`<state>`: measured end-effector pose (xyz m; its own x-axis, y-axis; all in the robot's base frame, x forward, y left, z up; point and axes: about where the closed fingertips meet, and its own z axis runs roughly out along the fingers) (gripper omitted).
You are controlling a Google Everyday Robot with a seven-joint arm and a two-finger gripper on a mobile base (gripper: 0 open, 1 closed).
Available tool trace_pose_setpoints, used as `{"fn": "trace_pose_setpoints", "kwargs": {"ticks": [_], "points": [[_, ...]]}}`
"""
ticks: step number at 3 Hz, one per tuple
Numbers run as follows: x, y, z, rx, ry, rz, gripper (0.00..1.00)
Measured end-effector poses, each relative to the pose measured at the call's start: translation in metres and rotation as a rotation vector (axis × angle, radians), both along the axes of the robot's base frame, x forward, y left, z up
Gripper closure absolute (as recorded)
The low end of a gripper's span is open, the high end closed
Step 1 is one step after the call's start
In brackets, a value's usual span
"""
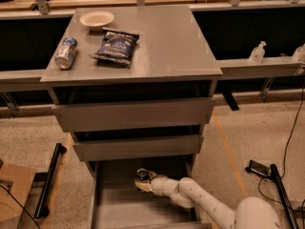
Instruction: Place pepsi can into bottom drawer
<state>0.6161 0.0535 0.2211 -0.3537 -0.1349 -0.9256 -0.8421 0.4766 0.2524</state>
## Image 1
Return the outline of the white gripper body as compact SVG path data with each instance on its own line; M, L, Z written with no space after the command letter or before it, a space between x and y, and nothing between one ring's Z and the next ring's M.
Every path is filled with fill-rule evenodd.
M178 181L165 176L157 176L151 180L151 191L160 197L172 197L178 193Z

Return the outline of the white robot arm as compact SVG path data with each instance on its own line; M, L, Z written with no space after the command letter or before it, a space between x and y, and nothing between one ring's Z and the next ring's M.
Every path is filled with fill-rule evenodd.
M261 198L244 198L233 210L192 178L176 180L145 168L136 171L134 184L143 192L170 198L183 208L198 205L220 229L282 229L275 209Z

